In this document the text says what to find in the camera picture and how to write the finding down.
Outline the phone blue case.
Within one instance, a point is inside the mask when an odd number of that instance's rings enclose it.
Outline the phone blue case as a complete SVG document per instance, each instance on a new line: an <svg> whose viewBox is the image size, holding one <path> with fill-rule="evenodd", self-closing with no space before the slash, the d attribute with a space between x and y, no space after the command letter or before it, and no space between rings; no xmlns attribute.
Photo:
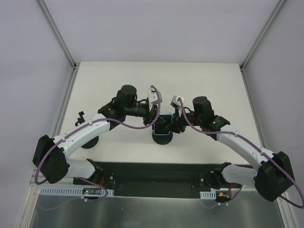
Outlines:
<svg viewBox="0 0 304 228"><path fill-rule="evenodd" d="M172 113L161 112L156 123L152 126L152 134L156 136L167 136L170 134L168 125L171 123Z"/></svg>

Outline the black phone stand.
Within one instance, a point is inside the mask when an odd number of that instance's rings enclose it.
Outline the black phone stand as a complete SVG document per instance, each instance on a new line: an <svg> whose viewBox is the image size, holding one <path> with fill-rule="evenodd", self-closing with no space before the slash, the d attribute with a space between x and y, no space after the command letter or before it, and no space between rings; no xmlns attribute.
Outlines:
<svg viewBox="0 0 304 228"><path fill-rule="evenodd" d="M152 139L154 140L155 143L157 143L159 145L166 145L172 141L173 133L170 132L170 134L167 136L156 136L156 135L152 134Z"/></svg>
<svg viewBox="0 0 304 228"><path fill-rule="evenodd" d="M77 127L80 124L85 122L84 114L85 113L83 111L78 113L79 117L77 118L77 121L75 122L75 127ZM95 138L91 139L87 143L83 144L81 147L83 149L91 149L97 145L98 141L99 141L99 136L96 136Z"/></svg>

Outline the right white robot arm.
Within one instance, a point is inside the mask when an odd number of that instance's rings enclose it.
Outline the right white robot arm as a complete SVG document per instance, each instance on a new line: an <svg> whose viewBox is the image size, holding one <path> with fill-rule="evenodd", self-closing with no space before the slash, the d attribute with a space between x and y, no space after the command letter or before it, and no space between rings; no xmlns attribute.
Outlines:
<svg viewBox="0 0 304 228"><path fill-rule="evenodd" d="M250 165L249 168L230 162L219 165L204 179L210 188L237 183L255 188L264 199L274 201L296 184L289 157L284 152L274 153L251 142L227 119L215 115L205 96L193 99L193 111L186 112L183 102L180 96L172 98L175 113L167 127L170 131L182 133L190 127L229 147Z"/></svg>

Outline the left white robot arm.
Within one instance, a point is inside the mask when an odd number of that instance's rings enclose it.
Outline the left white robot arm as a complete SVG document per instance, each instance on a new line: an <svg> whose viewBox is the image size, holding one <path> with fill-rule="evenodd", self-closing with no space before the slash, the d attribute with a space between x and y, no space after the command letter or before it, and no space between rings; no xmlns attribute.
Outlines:
<svg viewBox="0 0 304 228"><path fill-rule="evenodd" d="M33 163L37 168L34 181L42 174L50 183L57 183L63 178L77 178L91 185L99 184L102 169L91 159L75 160L71 155L81 147L92 148L98 143L98 137L119 125L126 126L127 116L143 118L146 129L154 125L159 117L162 95L151 86L144 103L137 100L137 90L132 85L124 85L112 100L101 107L96 114L85 121L79 117L76 127L66 133L50 138L42 136L37 144Z"/></svg>

